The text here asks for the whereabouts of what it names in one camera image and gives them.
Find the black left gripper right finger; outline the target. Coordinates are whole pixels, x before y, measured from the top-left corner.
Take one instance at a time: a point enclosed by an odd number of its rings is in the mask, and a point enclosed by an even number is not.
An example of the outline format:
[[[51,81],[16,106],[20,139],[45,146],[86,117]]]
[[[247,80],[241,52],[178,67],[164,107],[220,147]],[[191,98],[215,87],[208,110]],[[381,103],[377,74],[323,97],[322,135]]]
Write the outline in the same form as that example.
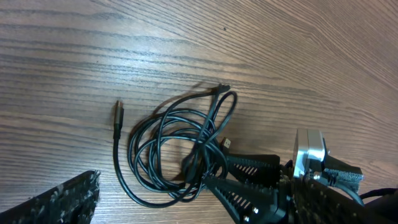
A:
[[[359,167],[326,168],[292,177],[296,223],[397,223],[397,189],[358,194],[363,173]]]

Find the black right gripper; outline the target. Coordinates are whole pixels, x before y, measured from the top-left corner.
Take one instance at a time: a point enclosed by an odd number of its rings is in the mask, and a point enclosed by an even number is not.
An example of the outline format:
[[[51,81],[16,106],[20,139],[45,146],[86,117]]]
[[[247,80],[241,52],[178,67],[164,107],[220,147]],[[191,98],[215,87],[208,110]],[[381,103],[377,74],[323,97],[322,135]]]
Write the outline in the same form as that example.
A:
[[[226,158],[229,173],[239,182],[209,176],[203,183],[235,223],[296,223],[292,160],[280,165],[275,154],[227,154]]]

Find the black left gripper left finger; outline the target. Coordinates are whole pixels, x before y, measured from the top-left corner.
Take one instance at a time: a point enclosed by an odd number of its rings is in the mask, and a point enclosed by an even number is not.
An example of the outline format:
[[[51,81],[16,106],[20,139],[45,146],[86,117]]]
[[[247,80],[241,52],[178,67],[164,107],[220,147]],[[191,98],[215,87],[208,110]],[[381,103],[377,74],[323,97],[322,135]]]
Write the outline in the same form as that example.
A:
[[[90,224],[100,196],[100,172],[88,170],[1,213],[1,223]]]

